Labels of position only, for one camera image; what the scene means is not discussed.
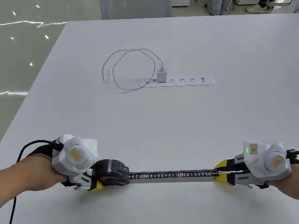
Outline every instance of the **black cable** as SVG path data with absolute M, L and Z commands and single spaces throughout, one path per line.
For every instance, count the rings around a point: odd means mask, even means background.
M 20 154 L 19 154 L 19 157 L 17 159 L 17 162 L 19 162 L 21 160 L 21 157 L 23 155 L 23 152 L 24 150 L 28 147 L 28 146 L 31 146 L 33 144 L 36 144 L 36 143 L 48 143 L 48 144 L 53 144 L 52 141 L 47 141 L 47 140 L 36 140 L 36 141 L 32 141 L 30 143 L 28 143 L 27 145 L 25 145 L 22 150 L 20 151 Z M 14 198 L 14 204 L 13 204 L 13 208 L 12 208 L 12 211 L 11 211 L 11 215 L 10 215 L 10 220 L 9 220 L 9 224 L 12 224 L 13 223 L 13 218 L 14 218 L 14 210 L 15 210 L 15 205 L 17 203 L 17 197 Z

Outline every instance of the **white table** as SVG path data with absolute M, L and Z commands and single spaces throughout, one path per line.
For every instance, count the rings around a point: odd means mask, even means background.
M 69 22 L 0 144 L 0 168 L 26 143 L 64 133 L 98 139 L 102 158 L 131 171 L 212 168 L 240 153 L 244 140 L 298 148 L 298 23 L 297 14 Z M 169 76 L 213 75 L 216 85 L 114 94 L 100 71 L 124 48 L 149 48 Z M 274 188 L 212 182 L 97 193 L 57 185 L 22 194 L 14 223 L 294 224 L 298 203 Z

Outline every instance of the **power strip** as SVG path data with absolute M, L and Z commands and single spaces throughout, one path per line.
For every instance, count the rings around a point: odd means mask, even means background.
M 195 85 L 214 85 L 212 76 L 184 76 L 169 77 L 167 82 L 159 83 L 157 79 L 152 79 L 145 87 L 172 87 L 172 86 L 195 86 Z

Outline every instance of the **floor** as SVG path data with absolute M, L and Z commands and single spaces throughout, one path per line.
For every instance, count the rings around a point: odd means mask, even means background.
M 210 15 L 205 0 L 174 7 L 173 16 Z M 245 14 L 235 6 L 226 14 Z M 64 24 L 100 20 L 98 0 L 2 0 L 0 7 L 0 140 L 26 97 Z

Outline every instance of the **yellow clip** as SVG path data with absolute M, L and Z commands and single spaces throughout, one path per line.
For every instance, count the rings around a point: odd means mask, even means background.
M 104 189 L 104 185 L 100 181 L 97 181 L 97 186 L 95 188 L 89 190 L 89 192 L 103 190 L 103 189 Z
M 226 174 L 216 177 L 214 179 L 214 181 L 223 183 L 223 184 L 228 185 L 228 186 L 232 186 L 230 183 L 228 183 L 228 176 Z
M 223 160 L 217 166 L 215 166 L 214 169 L 217 169 L 219 167 L 226 167 L 227 163 L 228 163 L 228 160 Z

